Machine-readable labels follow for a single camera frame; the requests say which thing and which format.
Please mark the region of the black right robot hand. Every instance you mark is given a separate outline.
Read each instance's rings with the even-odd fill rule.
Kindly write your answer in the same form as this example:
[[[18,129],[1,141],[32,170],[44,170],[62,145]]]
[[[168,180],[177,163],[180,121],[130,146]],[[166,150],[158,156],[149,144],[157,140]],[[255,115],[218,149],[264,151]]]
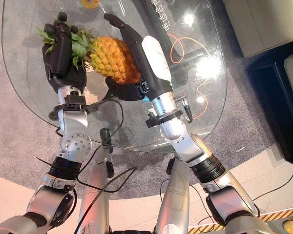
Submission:
[[[125,101],[142,100],[144,97],[152,101],[164,93],[171,92],[171,73],[159,41],[152,36],[143,38],[113,14],[105,13],[104,19],[120,30],[142,76],[140,82],[129,84],[118,84],[111,76],[107,76],[105,82],[108,92]]]

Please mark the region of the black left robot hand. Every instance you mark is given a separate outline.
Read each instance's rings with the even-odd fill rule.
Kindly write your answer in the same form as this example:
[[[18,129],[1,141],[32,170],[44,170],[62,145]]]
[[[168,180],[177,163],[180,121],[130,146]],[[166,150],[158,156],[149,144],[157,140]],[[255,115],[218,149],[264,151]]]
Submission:
[[[67,14],[59,12],[52,24],[44,25],[42,55],[46,77],[56,93],[65,86],[77,88],[83,93],[86,72],[80,56],[73,52],[72,33],[77,31],[77,27],[71,30],[66,20]]]

